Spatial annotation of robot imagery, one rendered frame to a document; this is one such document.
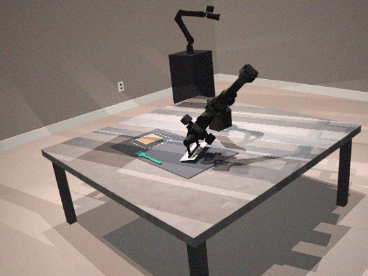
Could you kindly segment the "tan tile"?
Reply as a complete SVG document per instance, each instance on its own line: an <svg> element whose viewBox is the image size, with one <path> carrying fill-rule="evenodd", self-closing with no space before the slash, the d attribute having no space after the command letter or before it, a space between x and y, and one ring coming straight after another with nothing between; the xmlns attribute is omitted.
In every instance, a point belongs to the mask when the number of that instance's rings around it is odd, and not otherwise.
<svg viewBox="0 0 368 276"><path fill-rule="evenodd" d="M141 137L139 139L135 139L138 142L141 142L142 144L148 145L156 141L162 140L162 137L156 136L154 134L147 135L145 137Z"/></svg>

